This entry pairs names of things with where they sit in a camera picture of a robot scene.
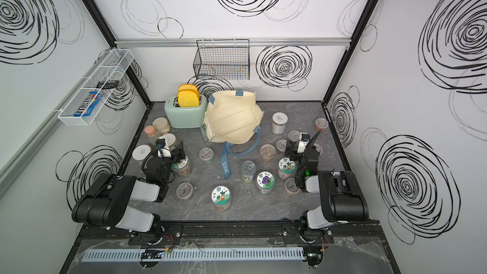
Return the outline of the yellow strip lid seed jar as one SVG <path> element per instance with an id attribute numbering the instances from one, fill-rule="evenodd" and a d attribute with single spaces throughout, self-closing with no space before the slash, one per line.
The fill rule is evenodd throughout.
<path id="1" fill-rule="evenodd" d="M 301 140 L 301 132 L 297 130 L 292 130 L 288 134 L 288 139 L 291 142 L 298 142 Z"/>

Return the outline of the clear lid red seed jar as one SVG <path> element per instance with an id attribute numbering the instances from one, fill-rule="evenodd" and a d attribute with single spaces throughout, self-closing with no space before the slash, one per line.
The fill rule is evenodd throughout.
<path id="1" fill-rule="evenodd" d="M 276 152 L 280 155 L 284 155 L 287 148 L 287 140 L 281 139 L 276 142 Z"/>

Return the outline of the large radish label seed jar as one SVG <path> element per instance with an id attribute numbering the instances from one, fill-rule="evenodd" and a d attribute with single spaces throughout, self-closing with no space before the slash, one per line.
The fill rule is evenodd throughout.
<path id="1" fill-rule="evenodd" d="M 297 164 L 288 157 L 283 157 L 278 163 L 278 176 L 281 180 L 293 178 L 296 174 Z"/>

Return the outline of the purple stripe label jar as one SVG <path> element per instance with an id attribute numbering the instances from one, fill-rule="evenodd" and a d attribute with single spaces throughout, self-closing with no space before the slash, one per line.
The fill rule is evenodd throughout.
<path id="1" fill-rule="evenodd" d="M 263 161 L 269 162 L 276 156 L 276 148 L 272 144 L 264 144 L 259 150 Z"/>

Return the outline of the silver label jar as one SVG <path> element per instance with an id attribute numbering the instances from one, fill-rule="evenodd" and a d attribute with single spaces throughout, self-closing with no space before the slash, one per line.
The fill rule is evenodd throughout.
<path id="1" fill-rule="evenodd" d="M 288 116 L 283 112 L 276 112 L 272 117 L 271 131 L 274 134 L 283 134 L 285 132 Z"/>

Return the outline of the red bee label seed jar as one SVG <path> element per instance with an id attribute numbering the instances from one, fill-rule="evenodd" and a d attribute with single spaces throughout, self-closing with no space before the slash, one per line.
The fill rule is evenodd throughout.
<path id="1" fill-rule="evenodd" d="M 321 131 L 324 132 L 328 129 L 329 127 L 329 122 L 326 118 L 318 118 L 315 121 L 315 131 Z"/>

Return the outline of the dark label small jar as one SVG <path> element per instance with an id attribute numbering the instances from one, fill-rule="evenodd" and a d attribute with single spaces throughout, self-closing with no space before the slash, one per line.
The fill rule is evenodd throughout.
<path id="1" fill-rule="evenodd" d="M 194 196 L 194 186 L 189 182 L 181 183 L 176 189 L 176 196 L 181 200 L 191 200 Z"/>

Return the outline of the purple flower label jar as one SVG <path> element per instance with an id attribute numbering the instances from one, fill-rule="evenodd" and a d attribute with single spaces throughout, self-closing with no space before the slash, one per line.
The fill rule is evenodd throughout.
<path id="1" fill-rule="evenodd" d="M 257 190 L 262 195 L 268 195 L 275 187 L 275 177 L 272 173 L 263 171 L 256 178 Z"/>

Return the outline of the white orange label jar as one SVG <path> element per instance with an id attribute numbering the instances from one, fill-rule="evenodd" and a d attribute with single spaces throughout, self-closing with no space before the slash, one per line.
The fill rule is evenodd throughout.
<path id="1" fill-rule="evenodd" d="M 231 190 L 224 185 L 217 186 L 211 193 L 211 200 L 219 212 L 225 212 L 232 205 Z"/>

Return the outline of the cream canvas bag blue handles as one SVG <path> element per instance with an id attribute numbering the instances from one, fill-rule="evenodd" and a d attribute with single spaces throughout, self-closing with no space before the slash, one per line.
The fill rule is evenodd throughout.
<path id="1" fill-rule="evenodd" d="M 206 142 L 223 145 L 220 166 L 225 179 L 232 173 L 228 156 L 246 156 L 259 145 L 263 116 L 253 92 L 225 90 L 210 96 L 201 130 Z M 232 146 L 243 145 L 254 136 L 256 141 L 247 150 L 238 153 L 232 150 Z"/>

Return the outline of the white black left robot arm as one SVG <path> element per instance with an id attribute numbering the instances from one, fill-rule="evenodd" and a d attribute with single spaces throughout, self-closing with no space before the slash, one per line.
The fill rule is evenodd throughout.
<path id="1" fill-rule="evenodd" d="M 186 158 L 183 142 L 172 150 L 163 138 L 156 143 L 142 162 L 144 178 L 103 173 L 76 202 L 72 220 L 96 227 L 164 235 L 159 215 L 129 206 L 132 200 L 161 203 L 174 181 L 172 165 Z"/>

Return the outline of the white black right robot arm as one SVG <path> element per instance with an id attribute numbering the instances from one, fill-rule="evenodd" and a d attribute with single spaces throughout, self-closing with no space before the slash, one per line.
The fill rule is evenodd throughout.
<path id="1" fill-rule="evenodd" d="M 369 220 L 369 208 L 352 171 L 319 170 L 320 153 L 315 142 L 320 135 L 301 133 L 299 140 L 288 139 L 285 157 L 296 164 L 294 181 L 299 190 L 320 196 L 320 205 L 305 211 L 301 222 L 307 229 Z"/>

